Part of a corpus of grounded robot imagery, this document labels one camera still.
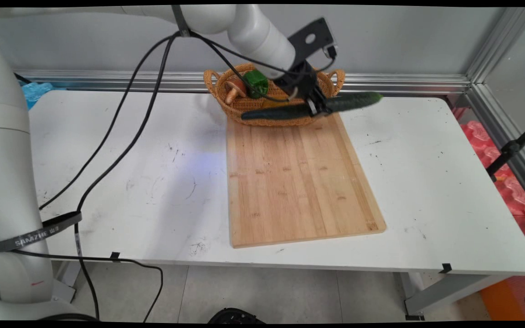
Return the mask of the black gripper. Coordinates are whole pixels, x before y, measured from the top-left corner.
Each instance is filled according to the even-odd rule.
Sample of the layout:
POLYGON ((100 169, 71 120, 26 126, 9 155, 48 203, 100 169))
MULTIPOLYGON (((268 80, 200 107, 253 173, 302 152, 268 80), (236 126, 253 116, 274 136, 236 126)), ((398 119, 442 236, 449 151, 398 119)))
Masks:
POLYGON ((320 117, 322 114, 332 114, 333 110, 327 106, 328 98, 317 82, 317 72, 307 61, 294 65, 291 73, 273 79, 276 87, 287 95, 286 99, 273 98, 274 101, 290 101, 302 99, 307 101, 309 116, 320 117))

